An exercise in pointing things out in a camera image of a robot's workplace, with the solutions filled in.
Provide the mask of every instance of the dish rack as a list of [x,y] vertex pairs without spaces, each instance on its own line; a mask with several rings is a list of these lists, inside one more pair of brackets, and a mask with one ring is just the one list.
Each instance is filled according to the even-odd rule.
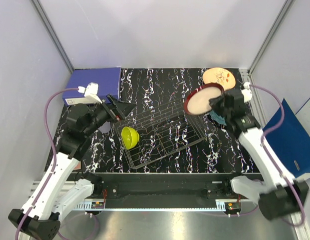
[[[184,99],[181,98],[114,124],[129,167],[141,168],[206,138],[202,116],[186,114],[183,106]],[[132,149],[124,147],[123,127],[131,127],[139,134],[139,142]]]

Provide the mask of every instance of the purple box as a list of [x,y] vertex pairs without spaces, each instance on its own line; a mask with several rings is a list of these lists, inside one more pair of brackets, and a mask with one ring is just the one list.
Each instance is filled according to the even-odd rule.
[[[89,83],[97,83],[97,96],[100,99],[105,99],[108,103],[109,101],[106,96],[111,94],[114,98],[119,100],[120,72],[120,67],[74,70],[66,88],[77,88],[78,86],[86,88]],[[63,100],[67,106],[93,103],[86,99],[82,93],[77,91],[64,92]]]

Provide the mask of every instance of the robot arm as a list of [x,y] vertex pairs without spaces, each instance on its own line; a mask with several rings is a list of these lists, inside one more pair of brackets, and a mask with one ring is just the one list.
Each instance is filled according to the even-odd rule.
[[[51,240],[58,233],[61,221],[83,199],[102,194],[102,179],[92,173],[85,173],[66,194],[57,196],[70,173],[91,145],[91,135],[105,122],[125,119],[135,104],[120,102],[111,95],[110,103],[96,95],[98,85],[91,83],[87,88],[79,87],[85,97],[97,102],[94,106],[77,104],[71,106],[66,120],[66,129],[57,145],[57,162],[54,171],[50,164],[39,186],[21,209],[13,209],[9,220],[18,227],[21,219],[30,210],[21,231],[40,240]],[[35,205],[34,199],[39,196]]]
[[249,101],[251,96],[249,84],[246,83],[242,90],[229,90],[221,97],[210,100],[210,105],[217,114],[225,117],[227,129],[234,133],[235,137],[238,138],[242,146],[248,151],[264,179],[264,183],[261,184],[260,182],[249,180],[245,176],[236,176],[230,179],[230,191],[245,196],[259,205],[264,217],[272,220],[300,210],[283,176],[292,184],[302,204],[305,202],[308,186],[304,181],[296,181],[295,177],[278,159],[267,140],[264,140],[264,146],[282,171],[282,175],[273,164],[273,161],[262,146],[261,138],[263,131],[259,123],[251,114],[245,112],[245,102]]

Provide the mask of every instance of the black marble tabletop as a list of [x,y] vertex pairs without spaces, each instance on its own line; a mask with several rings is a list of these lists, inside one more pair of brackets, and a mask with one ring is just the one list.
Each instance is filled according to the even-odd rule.
[[[208,68],[122,69],[121,100],[136,103],[131,115],[186,97],[202,85],[202,75]],[[236,78],[235,88],[242,79],[239,69],[227,68]],[[55,134],[57,143],[65,127],[68,110],[64,107]],[[98,173],[255,173],[258,169],[238,140],[208,115],[204,124],[207,140],[190,146],[164,159],[137,170],[129,168],[123,148],[111,129],[96,131],[92,144],[82,161],[82,171]],[[50,152],[46,169],[52,159]]]

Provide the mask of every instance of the yellow-green cup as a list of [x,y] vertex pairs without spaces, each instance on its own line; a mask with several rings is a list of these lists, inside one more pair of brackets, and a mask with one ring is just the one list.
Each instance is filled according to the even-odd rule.
[[125,126],[121,130],[121,139],[124,142],[125,148],[129,150],[137,145],[139,141],[139,134],[133,128]]

